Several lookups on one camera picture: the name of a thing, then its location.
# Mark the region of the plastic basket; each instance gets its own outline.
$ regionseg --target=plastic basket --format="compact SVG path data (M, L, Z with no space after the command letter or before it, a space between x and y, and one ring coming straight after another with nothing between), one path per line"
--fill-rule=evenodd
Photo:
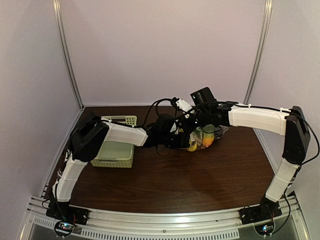
M115 122L128 125L137 124L137 116L103 116ZM103 168L131 168L135 146L129 143L106 141L91 164Z

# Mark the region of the aluminum frame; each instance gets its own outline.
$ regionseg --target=aluminum frame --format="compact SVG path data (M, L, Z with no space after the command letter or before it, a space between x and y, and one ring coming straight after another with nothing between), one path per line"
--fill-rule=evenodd
M272 16L272 0L266 0L265 6L264 6L264 13L263 13L263 20L262 20L262 27L261 27L261 33L260 33L260 39L259 44L253 64L253 69L250 77L250 82L245 94L245 98L243 103L248 104L250 97L252 95L252 92L254 90L254 86L257 80L259 68L262 61L263 52L265 49L265 45L267 42L267 37L269 33L270 28L270 22L271 22L271 16Z
M310 239L306 223L304 221L300 205L295 196L287 198L300 240ZM31 234L33 224L52 228L55 219L46 216L46 209L42 207L43 198L33 196L27 208L25 224L20 230L20 240L27 240ZM284 199L279 201L283 218L288 214L289 208ZM122 237L131 236L136 239L183 239L191 237L206 240L206 237L217 236L216 239L237 239L219 238L219 235L236 236L241 228L254 226L253 223L242 225L238 210L241 207L195 213L174 213L174 214L153 214L153 213L129 213L89 209L86 226L81 226L75 231L75 235L89 239L103 239L99 236L114 236L114 239L125 239Z
M60 0L53 0L53 9L54 9L54 14L56 19L56 25L58 28L58 34L60 38L61 50L63 53L65 68L69 76L71 88L72 88L77 106L81 110L84 108L84 104L81 100L81 96L80 96L76 78L75 78L75 73L71 64L71 59L70 59L70 54L69 54L67 39L66 39L66 33L64 29L64 22L63 22L63 17L61 12Z

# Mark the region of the black cable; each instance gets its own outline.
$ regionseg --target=black cable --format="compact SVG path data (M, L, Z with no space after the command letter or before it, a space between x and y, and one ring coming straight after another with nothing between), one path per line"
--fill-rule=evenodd
M44 203L45 203L45 202L48 202L49 200L50 200L50 199L46 199L46 200L44 200L44 201L41 203L42 207L45 208L45 209L47 209L47 210L48 210L49 208L48 208L48 207L45 207L45 206L44 206Z
M147 112L146 115L145 115L143 124L138 125L138 126L136 126L136 127L137 127L137 128L143 128L143 127L146 125L146 123L147 123L147 119L148 119L148 117L149 117L149 114L150 114L151 109L153 108L153 106L154 106L155 104L157 104L158 102L164 102L164 101L172 101L172 99L170 99L170 98L163 98L163 99L159 99L159 100L155 101L154 103L152 103L151 106L150 106L149 109L148 109L148 112Z
M171 154L171 148L169 148L169 153L168 153L167 155L161 155L161 154L159 153L159 151L158 151L158 145L155 146L155 150L156 150L156 153L157 153L159 156L161 156L161 157L167 157L167 156L169 156L169 155Z
M163 98L163 99L158 100L157 103L155 104L155 113L158 117L160 116L160 113L158 111L158 106L160 103L165 102L165 101L169 101L170 103L173 102L173 100L170 98Z
M202 130L205 134L214 134L214 133L217 133L217 132L220 132L220 131L221 131L221 127L220 127L220 126L218 126L217 128L219 128L219 130L214 130L214 131L212 131L212 132L206 132L203 127L201 127L201 130Z
M318 148L316 155L314 155L313 157L311 157L310 159L308 159L308 160L306 160L305 162L302 163L302 165L305 165L306 163L311 162L312 160L316 159L319 156L319 154L320 154L320 144L319 144L319 140L317 138L317 135L316 135L315 131L313 130L313 128L310 126L310 124L303 117L301 117L301 116L299 116L297 114L293 114L293 115L295 115L298 118L300 118L308 126L308 128L312 132L312 135L313 135L313 137L314 137L314 139L316 141L316 145L317 145L317 148Z
M59 211L60 211L60 213L61 213L62 217L63 217L64 219L66 219L66 217L64 216L64 214L63 214L63 212L61 211L61 209L60 209L60 207L59 207L59 204L58 204L58 199L57 199L57 188L58 188L58 183L55 185L55 190L54 190L54 200L55 200L56 206L57 206L57 208L59 209Z
M284 191L284 200L286 201L286 203L288 204L288 208L289 208L289 212L288 212L288 216L286 217L285 221L283 222L283 224L277 229L275 230L274 232L272 232L272 235L276 234L277 232L279 232L283 227L284 225L286 225L286 223L288 222L289 218L290 218L290 214L291 214L291 207L290 207L290 203L287 199L287 190L288 188L285 189Z

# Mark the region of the wooden table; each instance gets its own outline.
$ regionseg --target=wooden table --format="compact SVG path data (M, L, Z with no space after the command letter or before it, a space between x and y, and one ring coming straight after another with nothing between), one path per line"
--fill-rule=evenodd
M82 117L90 112L136 115L141 124L147 110L147 106L87 107ZM160 110L173 113L169 107ZM152 112L149 122L155 120ZM231 127L212 146L196 152L175 149L169 156L159 156L155 148L136 147L132 168L88 164L75 185L71 204L133 213L231 209L258 204L273 176L254 131ZM55 180L54 175L49 186Z

